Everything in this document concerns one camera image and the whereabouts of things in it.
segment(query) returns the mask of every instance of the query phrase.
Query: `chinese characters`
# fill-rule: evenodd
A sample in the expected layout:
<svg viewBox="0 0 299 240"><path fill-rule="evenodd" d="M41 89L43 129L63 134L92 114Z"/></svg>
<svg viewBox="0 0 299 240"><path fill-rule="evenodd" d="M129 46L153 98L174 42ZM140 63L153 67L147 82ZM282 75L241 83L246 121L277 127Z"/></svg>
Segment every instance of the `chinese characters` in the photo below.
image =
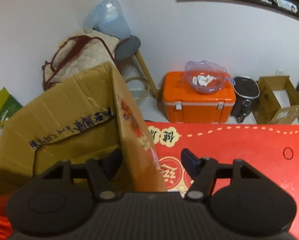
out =
<svg viewBox="0 0 299 240"><path fill-rule="evenodd" d="M173 147L179 140L180 135L174 127L164 128L160 134L160 143L166 147Z"/></svg>
<svg viewBox="0 0 299 240"><path fill-rule="evenodd" d="M164 178L165 182L169 182L171 184L174 184L173 179L176 178L175 176L175 171L177 170L176 168L168 166L166 163L161 165L161 174Z"/></svg>
<svg viewBox="0 0 299 240"><path fill-rule="evenodd" d="M157 144L160 141L161 130L154 126L149 126L148 129L153 136L154 143Z"/></svg>
<svg viewBox="0 0 299 240"><path fill-rule="evenodd" d="M41 145L46 145L57 141L56 138L58 138L58 136L64 132L71 132L72 134L81 133L103 121L108 120L112 116L113 114L111 108L107 107L105 111L84 116L79 120L75 120L71 125L67 125L62 129L57 129L54 133L48 134L42 138L35 138L34 140L29 141L29 146L33 150L37 150Z"/></svg>

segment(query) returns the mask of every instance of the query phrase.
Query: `green package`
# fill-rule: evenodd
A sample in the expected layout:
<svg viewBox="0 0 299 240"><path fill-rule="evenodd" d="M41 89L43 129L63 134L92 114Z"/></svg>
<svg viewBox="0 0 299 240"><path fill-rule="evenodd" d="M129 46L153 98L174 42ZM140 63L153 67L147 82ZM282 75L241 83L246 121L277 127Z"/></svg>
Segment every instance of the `green package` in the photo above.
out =
<svg viewBox="0 0 299 240"><path fill-rule="evenodd" d="M0 123L9 119L22 105L3 87L0 91Z"/></svg>

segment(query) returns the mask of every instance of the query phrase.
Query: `stool leg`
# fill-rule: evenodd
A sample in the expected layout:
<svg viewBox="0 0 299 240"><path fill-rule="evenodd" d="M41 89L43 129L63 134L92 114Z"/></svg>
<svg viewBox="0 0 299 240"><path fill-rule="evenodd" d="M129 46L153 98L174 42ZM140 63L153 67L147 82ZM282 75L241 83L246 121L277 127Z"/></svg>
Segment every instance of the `stool leg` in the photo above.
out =
<svg viewBox="0 0 299 240"><path fill-rule="evenodd" d="M152 76L150 74L150 72L148 71L148 68L144 62L144 59L142 58L142 55L140 54L139 50L137 52L135 52L135 56L140 64L140 67L142 68L143 72L144 72L144 75L147 79L147 81L149 82L149 85L151 86L152 88L152 91L153 91L153 94L154 94L154 97L159 100L160 99L160 93L159 91L157 90L156 86L155 86L155 83L152 79Z"/></svg>

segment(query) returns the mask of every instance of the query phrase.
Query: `red bag strap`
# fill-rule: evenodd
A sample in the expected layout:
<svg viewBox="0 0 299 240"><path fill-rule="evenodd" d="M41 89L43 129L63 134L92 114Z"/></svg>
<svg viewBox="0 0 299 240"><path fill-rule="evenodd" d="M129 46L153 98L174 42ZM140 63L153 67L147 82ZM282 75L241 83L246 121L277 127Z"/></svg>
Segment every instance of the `red bag strap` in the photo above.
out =
<svg viewBox="0 0 299 240"><path fill-rule="evenodd" d="M71 60L73 60L75 57L77 57L80 52L83 50L83 48L89 43L91 42L91 40L93 39L98 39L99 41L101 41L101 43L104 45L105 49L107 50L108 54L110 55L112 61L114 62L115 66L117 67L116 64L116 60L113 57L110 49L107 47L105 41L100 38L100 37L90 37L90 36L86 36L86 35L80 35L80 36L74 36L69 38L58 50L57 52L54 54L51 62L47 62L45 61L45 65L42 66L43 69L43 88L44 91L46 91L47 89L51 88L53 86L53 84L51 83L51 79L57 75L57 73L66 65L68 64ZM75 40L76 43L73 46L73 48L71 49L71 51L67 54L67 56L59 63L59 65L57 66L56 69L54 69L53 64L54 64L54 60L57 56L57 54L59 53L59 51L71 40ZM50 64L51 65L51 70L53 71L53 75L47 80L45 81L45 67L46 65Z"/></svg>

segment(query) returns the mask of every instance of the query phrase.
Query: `orange cooler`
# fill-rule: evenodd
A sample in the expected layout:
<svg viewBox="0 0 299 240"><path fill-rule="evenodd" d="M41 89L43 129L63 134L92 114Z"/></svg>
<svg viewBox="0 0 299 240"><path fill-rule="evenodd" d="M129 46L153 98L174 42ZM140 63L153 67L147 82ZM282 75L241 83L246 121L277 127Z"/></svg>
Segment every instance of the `orange cooler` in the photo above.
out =
<svg viewBox="0 0 299 240"><path fill-rule="evenodd" d="M170 122L225 123L235 104L233 85L228 81L216 93L197 93L184 81L184 72L169 72L165 76L163 101Z"/></svg>

